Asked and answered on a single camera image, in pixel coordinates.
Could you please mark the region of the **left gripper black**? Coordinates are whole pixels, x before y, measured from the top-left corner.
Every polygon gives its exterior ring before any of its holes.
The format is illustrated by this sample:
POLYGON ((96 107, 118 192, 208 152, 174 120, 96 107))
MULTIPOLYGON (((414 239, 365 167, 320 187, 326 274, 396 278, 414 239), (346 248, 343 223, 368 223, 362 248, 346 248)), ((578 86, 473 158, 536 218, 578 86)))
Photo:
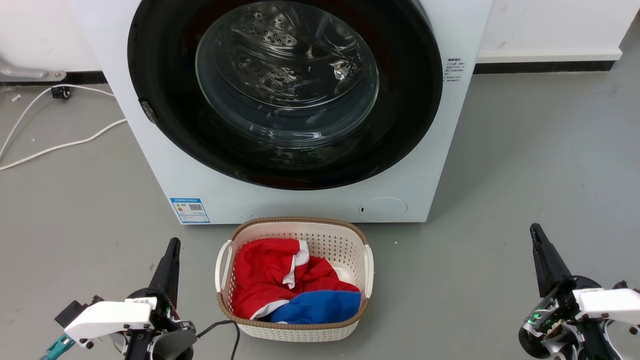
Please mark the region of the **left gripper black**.
POLYGON ((149 335, 136 336, 140 340, 148 338, 149 346, 193 346, 197 342, 194 324, 180 319, 176 308, 181 245, 178 237, 172 237, 165 254, 158 262, 149 287, 139 289, 125 299, 126 303, 151 307, 150 324, 144 326, 149 335))

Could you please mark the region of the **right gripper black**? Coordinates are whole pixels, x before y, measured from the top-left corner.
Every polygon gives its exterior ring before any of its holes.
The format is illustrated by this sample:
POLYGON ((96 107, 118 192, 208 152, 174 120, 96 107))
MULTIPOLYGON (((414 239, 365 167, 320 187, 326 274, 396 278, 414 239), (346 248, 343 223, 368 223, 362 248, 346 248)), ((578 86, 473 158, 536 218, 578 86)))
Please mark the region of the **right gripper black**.
POLYGON ((563 324, 574 325, 579 312, 576 296, 603 291, 586 276, 573 276, 539 223, 529 228, 540 303, 522 325, 524 342, 542 342, 563 333, 563 324))

